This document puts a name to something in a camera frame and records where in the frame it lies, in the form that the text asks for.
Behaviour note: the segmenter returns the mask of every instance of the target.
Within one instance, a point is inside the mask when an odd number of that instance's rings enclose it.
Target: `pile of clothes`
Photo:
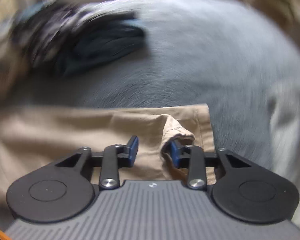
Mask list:
[[[135,12],[56,1],[0,25],[0,98],[31,69],[65,77],[123,57],[144,44]]]

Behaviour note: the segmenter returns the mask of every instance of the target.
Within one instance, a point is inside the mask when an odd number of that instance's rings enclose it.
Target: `metal bolt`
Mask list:
[[[154,188],[154,187],[156,187],[157,185],[158,185],[158,184],[156,184],[156,183],[153,182],[153,183],[150,183],[150,184],[149,184],[149,187]]]
[[[202,179],[192,179],[189,184],[191,187],[202,187],[205,182]]]
[[[116,184],[117,184],[117,182],[114,179],[104,179],[101,182],[101,185],[104,187],[113,187]]]

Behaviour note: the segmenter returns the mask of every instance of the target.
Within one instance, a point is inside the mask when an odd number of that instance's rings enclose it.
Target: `gray fabric surface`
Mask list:
[[[118,0],[137,9],[147,48],[67,79],[40,74],[8,104],[164,107],[207,103],[216,147],[273,168],[267,95],[300,84],[300,52],[273,23],[234,0]]]

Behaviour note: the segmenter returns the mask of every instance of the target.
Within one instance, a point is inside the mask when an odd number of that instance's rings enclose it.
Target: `orange object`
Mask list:
[[[12,239],[0,230],[0,240],[12,240]]]

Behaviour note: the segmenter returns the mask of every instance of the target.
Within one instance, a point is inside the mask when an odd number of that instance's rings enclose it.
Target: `ribbed gray surface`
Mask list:
[[[300,240],[289,221],[258,226],[234,220],[215,208],[204,192],[179,181],[126,181],[100,193],[74,219],[34,225],[16,220],[6,231],[13,240]]]

